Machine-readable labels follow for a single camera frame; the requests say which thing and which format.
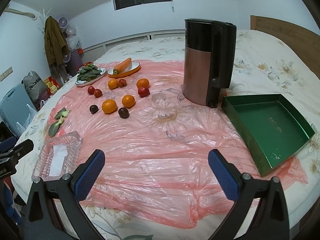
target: green box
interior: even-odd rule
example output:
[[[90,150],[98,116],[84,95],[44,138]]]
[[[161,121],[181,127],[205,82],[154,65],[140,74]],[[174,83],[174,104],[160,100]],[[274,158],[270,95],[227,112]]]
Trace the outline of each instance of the green box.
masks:
[[[224,97],[221,107],[247,145],[262,177],[297,154],[315,134],[281,94]]]

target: orange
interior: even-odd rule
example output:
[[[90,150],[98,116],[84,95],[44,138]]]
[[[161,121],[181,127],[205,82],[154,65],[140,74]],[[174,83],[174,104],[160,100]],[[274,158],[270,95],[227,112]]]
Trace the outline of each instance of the orange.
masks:
[[[122,104],[126,108],[133,107],[136,101],[134,100],[134,97],[132,95],[125,95],[122,98]]]
[[[109,82],[108,82],[108,87],[109,87],[110,89],[115,89],[115,88],[117,88],[117,87],[118,87],[118,82],[117,82],[117,80],[114,79],[114,78],[110,79]]]
[[[108,99],[102,103],[101,108],[106,114],[111,114],[117,110],[117,103],[112,99]]]
[[[150,85],[149,80],[146,78],[141,78],[137,81],[137,88],[146,87],[148,88]]]

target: oval plate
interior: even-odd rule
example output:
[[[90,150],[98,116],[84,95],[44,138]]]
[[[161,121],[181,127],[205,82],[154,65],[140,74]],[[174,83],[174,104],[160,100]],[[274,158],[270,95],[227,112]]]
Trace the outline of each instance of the oval plate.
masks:
[[[132,75],[133,73],[136,73],[139,69],[140,69],[140,63],[132,61],[130,63],[130,65],[127,67],[127,69],[123,73],[120,73],[120,74],[117,74],[117,75],[113,75],[112,74],[113,73],[113,68],[110,68],[108,70],[108,76],[111,77],[111,78],[127,77],[127,76]]]
[[[101,70],[101,75],[98,76],[96,79],[91,80],[91,81],[76,81],[76,85],[78,87],[85,87],[85,86],[89,86],[92,85],[93,83],[97,82],[98,80],[100,80],[101,78],[103,78],[103,76],[107,73],[107,69],[106,68],[98,68],[99,70]]]

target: gray bag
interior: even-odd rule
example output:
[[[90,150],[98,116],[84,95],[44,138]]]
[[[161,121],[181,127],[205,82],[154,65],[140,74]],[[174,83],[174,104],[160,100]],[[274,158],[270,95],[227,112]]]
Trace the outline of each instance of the gray bag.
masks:
[[[35,71],[30,71],[28,76],[23,78],[23,85],[34,103],[38,101],[40,96],[48,89],[47,85]]]

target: metal bolt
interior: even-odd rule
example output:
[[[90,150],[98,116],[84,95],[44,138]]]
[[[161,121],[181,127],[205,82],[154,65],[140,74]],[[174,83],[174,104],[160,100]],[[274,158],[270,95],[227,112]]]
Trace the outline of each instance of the metal bolt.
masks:
[[[278,177],[273,177],[272,180],[273,180],[274,183],[279,183],[280,182]]]
[[[68,180],[70,179],[71,175],[69,173],[63,174],[62,179]]]
[[[34,178],[34,180],[33,180],[33,182],[36,183],[36,184],[39,183],[40,181],[41,181],[41,179],[40,179],[39,177],[36,177],[36,178]]]
[[[251,175],[249,173],[244,173],[242,174],[242,178],[244,178],[245,180],[249,180],[251,179]]]

